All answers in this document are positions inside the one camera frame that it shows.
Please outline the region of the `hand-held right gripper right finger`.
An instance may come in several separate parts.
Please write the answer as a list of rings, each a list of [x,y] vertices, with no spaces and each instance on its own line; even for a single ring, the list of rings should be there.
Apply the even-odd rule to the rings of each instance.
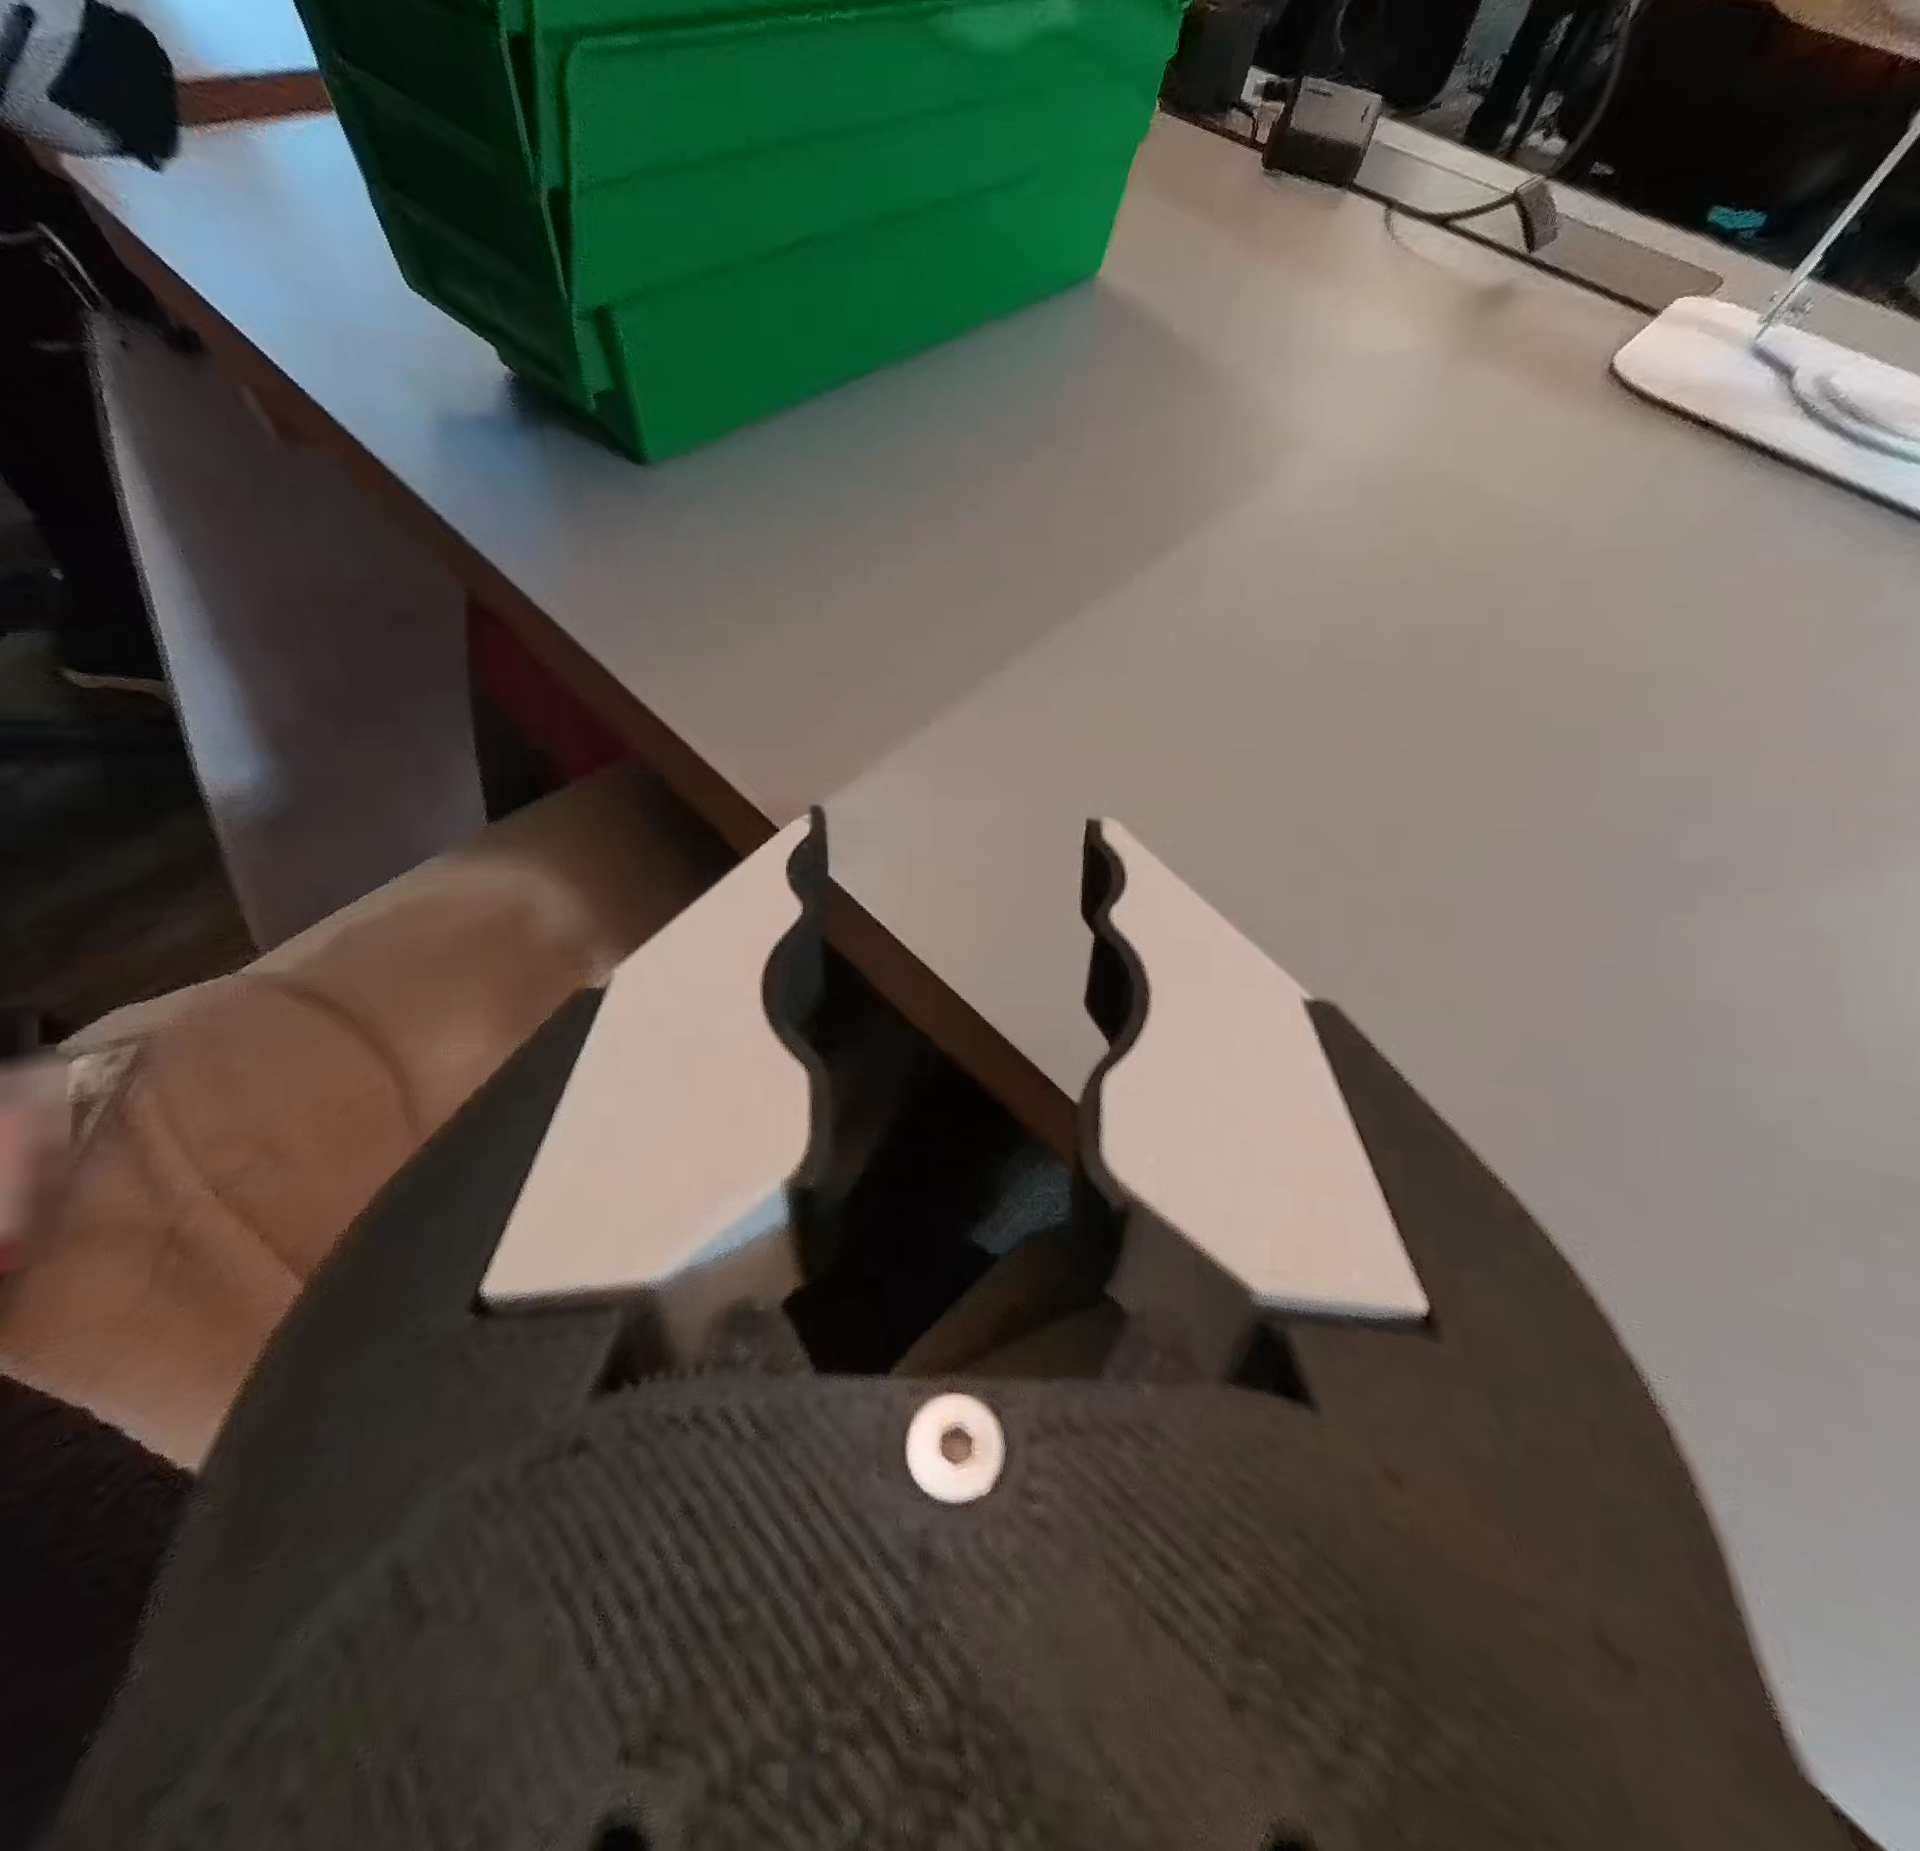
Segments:
[[[1310,993],[1116,817],[1085,822],[1081,918],[1078,1191],[1129,1345],[1228,1379],[1292,1319],[1429,1329]]]

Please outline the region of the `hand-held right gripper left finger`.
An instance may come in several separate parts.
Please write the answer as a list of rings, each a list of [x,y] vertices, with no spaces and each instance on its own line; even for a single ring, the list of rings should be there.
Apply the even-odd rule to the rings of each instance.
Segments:
[[[734,1307],[800,1288],[830,1152],[810,1042],[827,887],[813,807],[613,968],[476,1284],[488,1312],[629,1307],[666,1354],[701,1354]]]

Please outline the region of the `grey desk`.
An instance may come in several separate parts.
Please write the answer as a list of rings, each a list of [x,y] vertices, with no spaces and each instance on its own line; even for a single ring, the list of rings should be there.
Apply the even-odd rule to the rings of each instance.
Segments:
[[[1915,1846],[1915,520],[1635,312],[1157,120],[1100,279],[641,468],[407,291],[332,117],[72,170],[129,264],[1038,1136],[1112,813],[1340,1002],[1652,1375],[1813,1779]]]
[[[330,110],[291,0],[105,0],[167,50],[183,128],[266,124]]]

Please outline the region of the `grey desk side panel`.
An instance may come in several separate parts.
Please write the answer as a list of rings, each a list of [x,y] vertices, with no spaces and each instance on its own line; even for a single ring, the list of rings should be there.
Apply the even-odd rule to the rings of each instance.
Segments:
[[[274,947],[484,825],[464,589],[208,355],[105,312],[85,349],[193,776]]]

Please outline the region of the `person's beige trousers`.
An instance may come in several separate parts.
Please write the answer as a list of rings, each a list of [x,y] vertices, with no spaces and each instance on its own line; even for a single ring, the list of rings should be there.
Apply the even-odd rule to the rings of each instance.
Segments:
[[[353,1219],[732,865],[620,762],[40,1052],[56,1136],[6,1274],[6,1435],[46,1414],[197,1472]]]

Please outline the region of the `person's dark sweater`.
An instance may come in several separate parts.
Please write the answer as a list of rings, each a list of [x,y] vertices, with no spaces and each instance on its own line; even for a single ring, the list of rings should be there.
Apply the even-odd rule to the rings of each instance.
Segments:
[[[60,1815],[193,1477],[85,1406],[4,1379],[4,1846]]]

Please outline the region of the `instruction sheet on stand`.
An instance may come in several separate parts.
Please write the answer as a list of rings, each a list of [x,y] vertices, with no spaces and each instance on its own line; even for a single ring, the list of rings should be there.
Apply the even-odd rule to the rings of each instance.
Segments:
[[[1679,298],[1617,349],[1613,375],[1650,405],[1915,517],[1917,374],[1804,326],[1819,268],[1915,142],[1913,117],[1760,312]]]

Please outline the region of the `black power adapter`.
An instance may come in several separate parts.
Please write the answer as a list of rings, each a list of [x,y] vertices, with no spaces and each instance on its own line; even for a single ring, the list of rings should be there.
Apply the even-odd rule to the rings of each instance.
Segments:
[[[1301,74],[1260,146],[1260,166],[1273,177],[1351,188],[1376,138],[1380,115],[1380,89]]]

